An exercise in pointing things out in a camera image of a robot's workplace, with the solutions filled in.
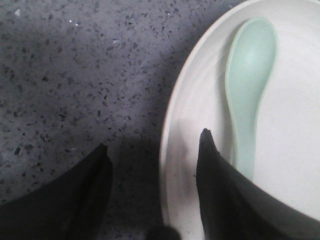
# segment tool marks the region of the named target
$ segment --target mint green spoon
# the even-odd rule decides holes
[[[245,22],[231,45],[225,92],[233,132],[233,165],[252,180],[259,103],[277,56],[277,34],[262,17]]]

